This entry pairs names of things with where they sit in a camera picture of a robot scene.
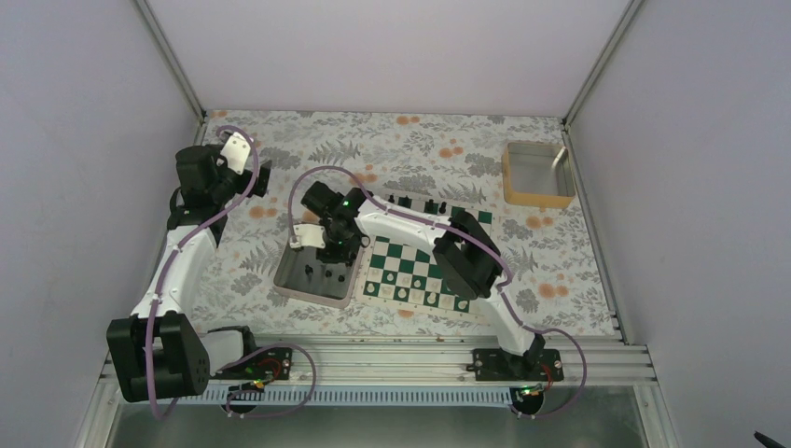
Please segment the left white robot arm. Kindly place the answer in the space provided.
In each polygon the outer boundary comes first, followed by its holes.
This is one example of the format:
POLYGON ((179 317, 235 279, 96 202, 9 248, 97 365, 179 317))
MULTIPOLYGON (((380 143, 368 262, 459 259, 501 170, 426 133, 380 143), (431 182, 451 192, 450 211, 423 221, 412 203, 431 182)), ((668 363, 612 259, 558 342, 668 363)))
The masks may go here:
POLYGON ((245 166, 254 154, 240 133, 223 145, 176 153, 180 185, 170 200, 162 259, 131 314, 112 320, 106 331, 119 389, 128 402, 199 396, 223 366, 238 378, 257 370, 260 354, 248 330, 200 336, 189 320, 230 208, 267 191, 269 165, 245 166))

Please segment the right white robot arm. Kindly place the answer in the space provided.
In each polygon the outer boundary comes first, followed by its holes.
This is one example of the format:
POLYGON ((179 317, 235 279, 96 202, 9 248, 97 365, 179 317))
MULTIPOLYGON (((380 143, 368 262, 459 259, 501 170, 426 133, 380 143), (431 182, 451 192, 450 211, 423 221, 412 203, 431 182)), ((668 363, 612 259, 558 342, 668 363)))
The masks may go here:
POLYGON ((318 222, 293 226, 292 248, 313 247, 319 260, 341 262, 356 254, 364 238, 384 237, 428 253, 450 292, 474 302, 493 326, 499 344, 496 371, 518 380, 539 371, 546 341, 541 331, 524 327, 509 303, 506 288, 513 274, 473 215, 415 211, 366 189, 340 193, 320 181, 300 202, 318 222))

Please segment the pink metal tray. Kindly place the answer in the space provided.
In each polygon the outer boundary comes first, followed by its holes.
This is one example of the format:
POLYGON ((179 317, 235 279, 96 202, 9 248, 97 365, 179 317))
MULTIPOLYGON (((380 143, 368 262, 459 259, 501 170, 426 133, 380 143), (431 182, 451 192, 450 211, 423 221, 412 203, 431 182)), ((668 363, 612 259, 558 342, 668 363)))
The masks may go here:
POLYGON ((273 276, 273 289, 289 299, 344 309, 352 300, 362 248, 354 261, 319 261, 316 249, 305 247, 294 250, 289 246, 288 239, 273 276), (312 275, 305 274, 306 265, 313 267, 312 275), (345 276, 345 282, 338 282, 339 275, 345 276))

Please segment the green white chessboard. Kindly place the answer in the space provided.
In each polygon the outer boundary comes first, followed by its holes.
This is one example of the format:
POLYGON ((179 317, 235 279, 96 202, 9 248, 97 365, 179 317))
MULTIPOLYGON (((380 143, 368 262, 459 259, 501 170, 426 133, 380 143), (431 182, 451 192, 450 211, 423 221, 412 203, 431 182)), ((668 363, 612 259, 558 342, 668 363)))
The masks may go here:
MULTIPOLYGON (((415 212, 423 212, 425 204, 429 200, 433 200, 435 203, 434 214, 438 214, 438 207, 442 202, 446 202, 447 209, 442 215, 454 216, 459 212, 466 211, 475 217, 489 234, 493 232, 494 225, 499 221, 499 216, 483 205, 473 205, 451 199, 438 200, 418 193, 393 189, 381 191, 381 196, 385 200, 390 195, 395 196, 395 203, 398 203, 400 197, 410 197, 410 209, 415 212)), ((368 305, 393 308, 398 311, 433 315, 479 325, 487 323, 476 303, 461 299, 451 292, 432 254, 398 243, 386 236, 376 237, 374 242, 362 250, 362 261, 355 283, 353 299, 368 305), (379 286, 376 296, 367 294, 368 283, 375 283, 379 286), (409 291, 406 301, 401 301, 397 297, 400 288, 409 291), (436 305, 427 303, 427 298, 432 294, 437 295, 436 305), (467 312, 460 312, 456 309, 458 301, 468 301, 467 312)))

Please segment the yellow metal tray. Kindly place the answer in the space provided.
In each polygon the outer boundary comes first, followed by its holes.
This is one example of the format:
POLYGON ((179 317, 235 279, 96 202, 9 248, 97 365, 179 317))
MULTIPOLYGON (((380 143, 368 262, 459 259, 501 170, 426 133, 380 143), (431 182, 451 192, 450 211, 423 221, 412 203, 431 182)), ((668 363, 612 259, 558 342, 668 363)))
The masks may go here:
POLYGON ((505 201, 512 205, 565 209, 576 197, 565 145, 508 142, 502 157, 505 201))

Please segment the floral tablecloth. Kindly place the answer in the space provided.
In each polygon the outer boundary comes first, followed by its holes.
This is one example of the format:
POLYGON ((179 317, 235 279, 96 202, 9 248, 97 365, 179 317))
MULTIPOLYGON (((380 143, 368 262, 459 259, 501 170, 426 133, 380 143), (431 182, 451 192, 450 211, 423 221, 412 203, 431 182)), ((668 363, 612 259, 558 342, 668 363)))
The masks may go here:
POLYGON ((206 331, 241 324, 258 333, 337 335, 490 335, 473 321, 382 307, 360 297, 342 309, 278 293, 272 278, 290 221, 313 221, 300 205, 303 177, 345 192, 357 182, 387 195, 429 196, 493 215, 493 239, 515 278, 508 290, 529 326, 577 338, 612 337, 607 301, 579 201, 563 209, 510 205, 501 158, 510 142, 558 145, 555 118, 216 110, 203 143, 233 125, 272 164, 268 194, 229 215, 221 244, 203 275, 192 321, 206 331))

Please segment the left aluminium corner post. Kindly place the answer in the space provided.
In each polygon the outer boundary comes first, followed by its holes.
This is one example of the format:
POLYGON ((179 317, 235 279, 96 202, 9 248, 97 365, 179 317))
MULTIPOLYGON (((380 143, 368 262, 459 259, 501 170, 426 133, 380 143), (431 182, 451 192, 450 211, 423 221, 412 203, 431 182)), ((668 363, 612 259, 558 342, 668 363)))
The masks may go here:
POLYGON ((179 62, 178 57, 174 51, 171 42, 165 34, 154 8, 147 0, 133 0, 133 4, 141 14, 146 28, 152 36, 155 45, 161 57, 165 61, 166 66, 171 72, 176 84, 182 92, 189 109, 195 115, 200 123, 204 122, 206 111, 202 106, 199 97, 188 79, 187 73, 183 65, 179 62))

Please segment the aluminium corner post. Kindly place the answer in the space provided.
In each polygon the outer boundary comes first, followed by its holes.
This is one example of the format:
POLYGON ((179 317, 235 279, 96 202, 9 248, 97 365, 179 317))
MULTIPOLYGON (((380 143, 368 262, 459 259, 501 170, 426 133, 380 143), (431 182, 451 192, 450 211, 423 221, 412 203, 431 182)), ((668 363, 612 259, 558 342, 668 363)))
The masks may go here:
POLYGON ((171 72, 176 84, 182 92, 189 109, 195 115, 200 123, 204 122, 206 111, 202 106, 199 97, 188 79, 187 73, 183 65, 179 62, 178 57, 174 51, 171 42, 165 34, 154 8, 147 0, 133 0, 133 4, 141 14, 146 28, 152 36, 155 45, 161 57, 165 61, 166 66, 171 72))
POLYGON ((589 74, 585 78, 574 101, 563 118, 563 122, 566 126, 571 126, 583 109, 586 101, 603 75, 606 66, 617 51, 619 44, 623 40, 625 34, 628 33, 632 23, 643 8, 644 3, 645 0, 630 0, 625 6, 615 28, 606 40, 603 49, 597 56, 594 65, 590 69, 589 74))

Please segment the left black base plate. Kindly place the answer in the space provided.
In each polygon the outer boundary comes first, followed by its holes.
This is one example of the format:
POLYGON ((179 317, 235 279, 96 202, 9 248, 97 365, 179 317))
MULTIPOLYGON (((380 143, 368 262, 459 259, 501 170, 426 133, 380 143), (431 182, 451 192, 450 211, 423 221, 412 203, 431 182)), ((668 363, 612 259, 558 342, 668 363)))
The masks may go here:
POLYGON ((240 365, 219 371, 213 375, 213 379, 249 382, 285 381, 289 379, 292 357, 291 348, 275 347, 240 365))

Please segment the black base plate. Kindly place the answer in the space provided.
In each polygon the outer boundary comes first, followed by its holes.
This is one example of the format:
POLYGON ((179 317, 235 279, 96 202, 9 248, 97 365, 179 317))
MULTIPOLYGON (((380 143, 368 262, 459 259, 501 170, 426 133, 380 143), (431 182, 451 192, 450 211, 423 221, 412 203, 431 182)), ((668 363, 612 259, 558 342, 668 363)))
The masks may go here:
POLYGON ((465 366, 478 382, 562 382, 564 372, 560 352, 544 349, 538 354, 512 355, 502 349, 479 348, 465 366))
POLYGON ((213 375, 213 379, 249 382, 285 381, 289 379, 292 357, 291 348, 275 347, 240 365, 219 371, 213 375))

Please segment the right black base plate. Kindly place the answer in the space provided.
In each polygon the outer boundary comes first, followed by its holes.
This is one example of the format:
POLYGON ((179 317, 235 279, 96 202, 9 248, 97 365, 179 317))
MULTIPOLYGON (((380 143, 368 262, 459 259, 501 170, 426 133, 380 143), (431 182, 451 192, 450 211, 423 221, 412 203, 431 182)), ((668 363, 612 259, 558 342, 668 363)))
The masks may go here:
POLYGON ((512 355, 502 349, 479 348, 465 366, 478 382, 562 382, 564 372, 560 352, 544 349, 538 354, 512 355))

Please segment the aluminium rail frame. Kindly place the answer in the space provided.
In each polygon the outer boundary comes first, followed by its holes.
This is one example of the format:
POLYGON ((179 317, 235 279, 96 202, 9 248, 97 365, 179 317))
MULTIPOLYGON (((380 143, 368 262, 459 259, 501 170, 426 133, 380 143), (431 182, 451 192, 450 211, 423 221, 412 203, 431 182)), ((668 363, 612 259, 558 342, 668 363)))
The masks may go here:
POLYGON ((487 336, 291 336, 283 382, 243 397, 229 381, 182 399, 164 421, 129 403, 106 361, 77 436, 80 447, 674 447, 678 441, 646 347, 551 335, 563 378, 535 419, 510 411, 520 384, 468 369, 487 336))

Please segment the right aluminium corner post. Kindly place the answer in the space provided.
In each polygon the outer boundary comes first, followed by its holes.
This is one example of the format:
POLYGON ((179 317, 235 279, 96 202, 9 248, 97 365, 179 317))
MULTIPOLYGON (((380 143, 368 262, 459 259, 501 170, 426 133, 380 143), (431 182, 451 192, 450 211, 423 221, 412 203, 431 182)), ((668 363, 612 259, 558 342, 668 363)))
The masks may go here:
POLYGON ((643 8, 644 3, 645 0, 630 0, 625 6, 615 28, 606 40, 603 49, 597 56, 594 65, 590 69, 589 74, 585 78, 574 101, 563 118, 563 122, 566 126, 571 126, 583 109, 586 101, 603 75, 606 66, 617 51, 619 44, 623 40, 625 34, 628 33, 632 23, 643 8))

